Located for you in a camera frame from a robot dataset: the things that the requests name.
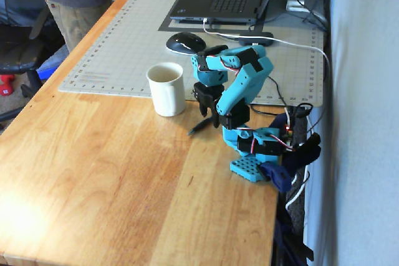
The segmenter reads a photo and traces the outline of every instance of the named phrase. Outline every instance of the black mouse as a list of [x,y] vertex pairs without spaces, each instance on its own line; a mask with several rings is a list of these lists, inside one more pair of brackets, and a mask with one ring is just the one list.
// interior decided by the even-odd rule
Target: black mouse
[[195,34],[190,32],[179,32],[168,39],[166,48],[179,54],[195,55],[205,50],[206,44],[203,39]]

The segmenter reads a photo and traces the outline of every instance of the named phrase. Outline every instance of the light blue wall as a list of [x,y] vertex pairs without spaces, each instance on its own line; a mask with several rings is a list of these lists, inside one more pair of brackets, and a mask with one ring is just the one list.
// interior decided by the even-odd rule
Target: light blue wall
[[305,242],[313,265],[396,266],[399,0],[332,0],[331,14],[331,110],[306,188]]

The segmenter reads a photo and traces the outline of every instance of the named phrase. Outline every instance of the white mug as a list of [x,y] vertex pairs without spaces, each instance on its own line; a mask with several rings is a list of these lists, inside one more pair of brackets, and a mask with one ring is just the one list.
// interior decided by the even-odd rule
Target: white mug
[[186,108],[183,68],[174,62],[162,62],[147,71],[151,97],[157,114],[174,116]]

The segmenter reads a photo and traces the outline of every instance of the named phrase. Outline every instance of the pen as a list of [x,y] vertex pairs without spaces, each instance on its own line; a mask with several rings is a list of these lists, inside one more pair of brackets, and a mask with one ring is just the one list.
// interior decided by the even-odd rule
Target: pen
[[188,133],[188,135],[192,135],[200,130],[202,130],[203,128],[205,128],[206,126],[208,126],[210,123],[212,123],[212,117],[210,116],[209,118],[206,118],[205,120],[199,122],[193,129],[191,129]]

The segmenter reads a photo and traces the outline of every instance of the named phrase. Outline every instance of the khaki pants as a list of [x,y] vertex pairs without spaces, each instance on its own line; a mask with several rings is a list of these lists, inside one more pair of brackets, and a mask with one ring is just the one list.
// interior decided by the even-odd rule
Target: khaki pants
[[111,1],[98,7],[69,7],[51,0],[46,0],[46,3],[64,36],[69,52],[76,47],[111,5]]

